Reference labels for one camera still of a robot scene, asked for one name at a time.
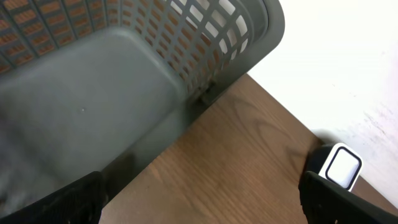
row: white wall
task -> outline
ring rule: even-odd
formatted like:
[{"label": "white wall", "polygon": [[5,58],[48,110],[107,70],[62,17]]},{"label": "white wall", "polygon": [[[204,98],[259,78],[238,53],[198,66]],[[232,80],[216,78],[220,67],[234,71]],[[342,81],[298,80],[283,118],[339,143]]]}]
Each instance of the white wall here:
[{"label": "white wall", "polygon": [[316,134],[347,143],[398,207],[398,1],[280,0],[280,45],[250,72]]}]

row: laundry basket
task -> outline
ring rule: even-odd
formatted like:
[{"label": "laundry basket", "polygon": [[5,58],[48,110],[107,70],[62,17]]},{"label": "laundry basket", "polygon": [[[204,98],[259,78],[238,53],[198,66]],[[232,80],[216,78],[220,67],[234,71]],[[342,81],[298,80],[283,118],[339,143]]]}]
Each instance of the laundry basket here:
[{"label": "laundry basket", "polygon": [[144,167],[284,32],[277,0],[0,2],[0,119],[61,185]]}]

